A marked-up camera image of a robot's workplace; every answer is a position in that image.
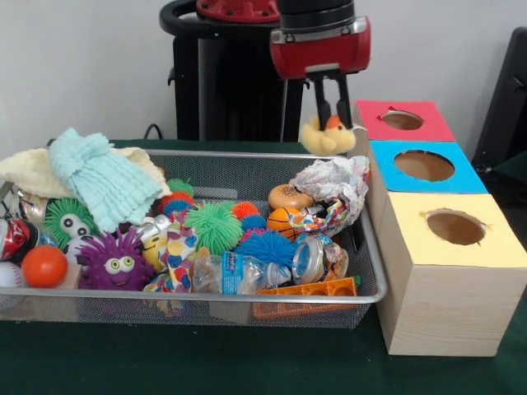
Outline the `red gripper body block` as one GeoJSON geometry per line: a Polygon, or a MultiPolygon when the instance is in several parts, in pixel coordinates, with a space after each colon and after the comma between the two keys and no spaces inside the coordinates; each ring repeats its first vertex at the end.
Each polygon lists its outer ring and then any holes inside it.
{"type": "Polygon", "coordinates": [[[371,58],[371,23],[355,20],[330,30],[293,34],[276,29],[270,53],[278,75],[287,80],[332,72],[352,74],[366,69],[371,58]]]}

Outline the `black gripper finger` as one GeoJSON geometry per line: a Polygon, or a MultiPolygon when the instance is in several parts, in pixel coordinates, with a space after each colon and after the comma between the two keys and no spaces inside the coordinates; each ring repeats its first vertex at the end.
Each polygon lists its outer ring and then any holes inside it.
{"type": "Polygon", "coordinates": [[[352,126],[352,112],[347,88],[347,76],[338,74],[334,80],[338,84],[339,99],[336,105],[337,114],[344,126],[352,126]]]}
{"type": "Polygon", "coordinates": [[[314,77],[313,82],[315,86],[315,100],[319,119],[319,130],[324,131],[331,116],[331,108],[329,102],[325,99],[323,77],[314,77]]]}

